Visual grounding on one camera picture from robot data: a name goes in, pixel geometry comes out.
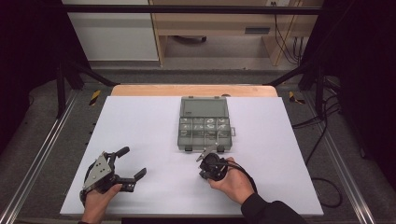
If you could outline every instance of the white tabletop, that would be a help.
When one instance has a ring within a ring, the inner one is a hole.
[[[240,206],[199,176],[200,153],[180,151],[177,130],[181,97],[109,96],[66,196],[62,215],[80,216],[78,194],[90,164],[103,152],[131,151],[116,159],[116,174],[147,174],[134,192],[120,192],[107,208],[118,217],[233,217]],[[304,165],[289,117],[278,97],[229,97],[234,157],[254,178],[268,202],[282,201],[303,216],[323,211]]]

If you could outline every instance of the small black object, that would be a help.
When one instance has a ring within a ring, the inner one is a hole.
[[[224,158],[219,158],[215,153],[209,153],[199,166],[202,171],[199,175],[203,179],[213,179],[215,181],[222,180],[227,174],[228,166]]]

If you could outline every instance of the black cable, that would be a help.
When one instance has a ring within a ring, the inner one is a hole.
[[[334,106],[336,106],[336,105],[339,105],[339,103],[335,103],[335,104],[329,106],[329,108],[327,108],[327,111],[329,111],[330,109],[332,109],[332,108],[333,108]],[[333,114],[334,112],[336,112],[336,111],[338,111],[338,110],[339,110],[339,109],[335,109],[334,111],[327,113],[327,116],[329,117],[331,114]],[[322,120],[319,120],[319,121],[317,121],[316,123],[312,123],[313,121],[316,121],[316,119],[319,119],[319,116],[315,116],[315,117],[313,117],[312,119],[308,119],[308,120],[303,121],[303,122],[301,122],[301,123],[293,124],[293,125],[291,125],[291,127],[292,127],[293,129],[297,129],[297,128],[302,128],[301,126],[304,126],[304,127],[305,127],[305,126],[307,126],[307,125],[317,124],[317,123],[322,122]]]
[[[293,56],[294,59],[297,60],[296,47],[297,47],[297,36],[294,37],[294,41],[293,41]]]
[[[237,170],[239,170],[240,172],[242,172],[247,179],[250,181],[251,187],[253,187],[254,192],[258,193],[257,191],[257,187],[256,187],[256,183],[254,182],[253,177],[251,177],[248,172],[238,163],[234,162],[234,161],[227,161],[227,162],[215,162],[215,163],[210,163],[210,166],[218,166],[218,165],[223,165],[223,166],[227,166],[227,167],[232,167],[235,168]]]
[[[324,113],[323,113],[324,114],[324,116],[323,116],[324,128],[323,128],[322,134],[320,135],[318,141],[315,143],[314,147],[311,150],[311,153],[309,154],[308,158],[306,159],[305,165],[308,165],[309,161],[311,160],[312,155],[314,155],[315,151],[318,148],[320,140],[323,138],[324,134],[326,133],[326,130],[327,130],[327,103],[334,97],[337,97],[337,95],[336,94],[332,95],[324,101]]]
[[[35,97],[29,94],[29,106],[33,105],[34,102],[35,102]]]
[[[317,180],[317,181],[326,182],[326,183],[330,184],[331,186],[333,186],[335,188],[335,190],[337,190],[337,193],[338,193],[338,196],[339,196],[338,203],[336,203],[336,204],[327,204],[327,203],[323,203],[323,202],[319,201],[321,205],[323,205],[325,207],[329,207],[329,208],[337,208],[343,203],[343,200],[344,200],[343,199],[343,194],[341,193],[341,190],[339,188],[337,188],[337,186],[332,181],[330,181],[328,179],[325,179],[325,178],[320,178],[320,177],[312,177],[311,180],[313,180],[313,181]]]
[[[275,17],[275,41],[276,41],[277,45],[280,47],[280,50],[282,50],[282,52],[283,52],[283,54],[285,55],[285,57],[286,57],[286,59],[288,60],[288,62],[289,62],[289,63],[292,63],[292,64],[297,64],[297,62],[295,61],[295,59],[293,59],[294,62],[291,62],[291,61],[290,61],[290,59],[289,59],[288,55],[286,54],[285,50],[283,50],[282,46],[279,44],[279,41],[277,41],[276,33],[279,32],[280,38],[282,39],[282,42],[283,42],[283,45],[285,46],[286,51],[288,52],[289,56],[291,57],[291,54],[290,54],[289,49],[288,49],[288,46],[286,45],[286,42],[285,42],[285,40],[283,39],[283,36],[282,36],[282,34],[280,33],[280,31],[279,31],[279,29],[278,29],[278,27],[277,27],[276,14],[274,15],[274,17]]]
[[[304,37],[300,37],[300,49],[298,52],[298,65],[301,64],[301,59],[303,58],[303,43],[304,43]]]
[[[339,24],[343,21],[345,18],[346,14],[348,11],[352,8],[352,6],[355,4],[357,0],[351,0],[351,1],[346,1],[349,4],[347,5],[346,9],[343,10],[343,14],[339,17],[339,19],[334,23],[332,26],[331,30],[322,38],[322,41],[320,41],[317,50],[313,52],[311,57],[304,61],[304,63],[301,64],[301,66],[296,67],[295,69],[289,71],[287,74],[285,74],[282,77],[277,78],[276,80],[273,80],[271,82],[265,83],[263,85],[270,85],[270,86],[278,86],[282,84],[283,82],[287,81],[288,79],[295,77],[297,75],[300,75],[301,73],[305,73],[307,69],[309,69],[312,66],[315,66],[320,60],[322,59],[323,55],[325,54],[326,46],[329,44],[328,42],[334,37],[336,34],[336,28],[339,26]],[[342,8],[341,4],[338,4],[336,8]]]

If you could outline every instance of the robotic hand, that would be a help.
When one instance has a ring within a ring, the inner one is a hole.
[[[211,152],[217,148],[218,145],[219,144],[216,143],[211,147],[205,148],[204,152],[200,155],[200,157],[198,157],[197,161],[202,161],[199,166],[199,168],[201,168],[199,175],[203,179],[209,178],[215,181],[220,181],[227,175],[228,167],[233,167],[247,176],[251,186],[253,187],[253,190],[257,193],[257,187],[253,178],[242,166],[234,161],[226,161],[224,158],[220,158],[218,154]]]
[[[201,172],[199,175],[203,179],[213,179],[219,181],[224,178],[228,170],[228,162],[224,158],[220,158],[218,154],[212,153],[211,151],[218,147],[219,144],[215,144],[211,147],[205,148],[204,152],[197,159],[202,160],[199,168]]]
[[[139,171],[134,176],[134,178],[123,178],[115,174],[114,166],[116,157],[120,158],[129,151],[130,149],[128,147],[124,147],[118,152],[103,152],[99,158],[88,168],[84,179],[84,186],[82,187],[82,191],[79,194],[82,204],[85,205],[87,194],[93,189],[96,189],[101,193],[105,193],[112,186],[116,184],[122,184],[120,191],[134,192],[134,186],[136,185],[136,182],[147,173],[146,168]]]

